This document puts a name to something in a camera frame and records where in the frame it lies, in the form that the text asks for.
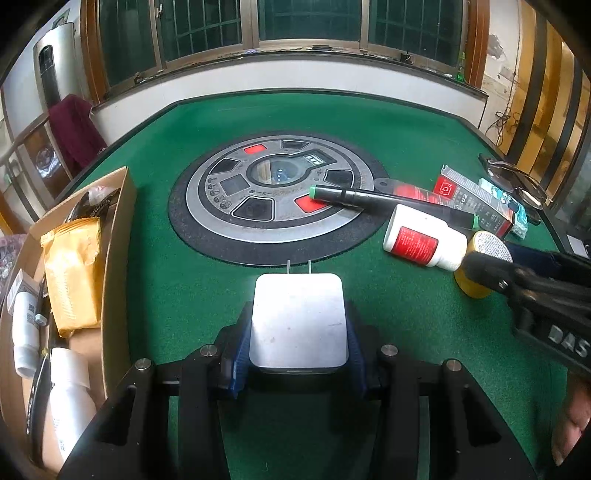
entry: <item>open cardboard box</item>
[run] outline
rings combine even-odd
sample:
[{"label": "open cardboard box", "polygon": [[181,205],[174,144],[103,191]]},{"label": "open cardboard box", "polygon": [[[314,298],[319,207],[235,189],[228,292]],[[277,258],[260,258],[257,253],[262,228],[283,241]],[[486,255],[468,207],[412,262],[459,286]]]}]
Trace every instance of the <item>open cardboard box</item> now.
[{"label": "open cardboard box", "polygon": [[[105,277],[100,329],[83,329],[74,332],[69,348],[88,359],[90,372],[90,396],[97,409],[115,389],[129,367],[129,346],[126,321],[127,250],[131,221],[134,214],[136,190],[127,167],[102,177],[91,185],[78,190],[61,204],[50,210],[36,222],[27,235],[17,263],[11,274],[12,281],[22,268],[33,279],[40,281],[44,273],[41,236],[61,225],[84,192],[93,186],[121,188],[116,206],[109,209],[102,231],[101,247],[106,252]],[[41,344],[47,340],[47,332],[41,329]],[[18,446],[27,454],[25,424],[31,380],[19,377],[14,369],[12,344],[12,316],[3,303],[0,315],[0,410],[4,422]],[[51,478],[61,469],[63,460],[57,446],[51,411],[48,408],[43,433],[43,462],[46,477]]]}]

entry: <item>sunglasses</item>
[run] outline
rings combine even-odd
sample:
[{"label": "sunglasses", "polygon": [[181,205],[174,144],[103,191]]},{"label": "sunglasses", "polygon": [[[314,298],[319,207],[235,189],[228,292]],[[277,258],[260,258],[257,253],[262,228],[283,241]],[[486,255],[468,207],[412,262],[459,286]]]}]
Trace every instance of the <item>sunglasses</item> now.
[{"label": "sunglasses", "polygon": [[491,182],[510,194],[515,200],[526,203],[536,210],[543,210],[548,196],[540,184],[529,174],[506,161],[495,160],[484,154],[478,160],[491,178]]}]

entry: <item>yellow package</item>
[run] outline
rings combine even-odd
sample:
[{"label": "yellow package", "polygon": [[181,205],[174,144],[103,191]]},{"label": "yellow package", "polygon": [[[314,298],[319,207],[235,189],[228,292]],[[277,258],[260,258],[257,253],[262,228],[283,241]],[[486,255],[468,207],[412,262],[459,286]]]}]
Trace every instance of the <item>yellow package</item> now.
[{"label": "yellow package", "polygon": [[47,290],[60,336],[100,326],[104,265],[100,219],[81,218],[41,237]]}]

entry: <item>human hand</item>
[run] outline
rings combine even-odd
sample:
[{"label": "human hand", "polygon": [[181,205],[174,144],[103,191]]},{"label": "human hand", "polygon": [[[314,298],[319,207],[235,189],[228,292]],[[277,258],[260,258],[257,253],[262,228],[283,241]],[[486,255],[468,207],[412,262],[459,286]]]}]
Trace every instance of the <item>human hand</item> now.
[{"label": "human hand", "polygon": [[591,419],[591,382],[569,372],[566,398],[562,403],[558,423],[552,434],[552,456],[556,465],[566,456],[581,438]]}]

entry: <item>red button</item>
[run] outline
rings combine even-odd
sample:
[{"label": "red button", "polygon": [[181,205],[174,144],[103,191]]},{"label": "red button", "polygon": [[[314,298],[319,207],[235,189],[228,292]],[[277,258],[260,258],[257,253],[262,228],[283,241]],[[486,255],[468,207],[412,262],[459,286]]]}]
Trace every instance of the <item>red button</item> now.
[{"label": "red button", "polygon": [[305,197],[300,197],[295,201],[297,206],[300,207],[305,213],[312,213],[316,210],[320,210],[328,205],[326,202],[322,202],[321,200],[313,200],[310,198],[309,195]]},{"label": "red button", "polygon": [[266,150],[266,149],[267,148],[266,148],[265,145],[263,145],[262,143],[259,143],[258,145],[253,145],[251,147],[246,147],[244,149],[244,151],[246,153],[248,153],[248,154],[251,154],[251,153],[259,153],[259,152],[262,152],[263,150]]}]

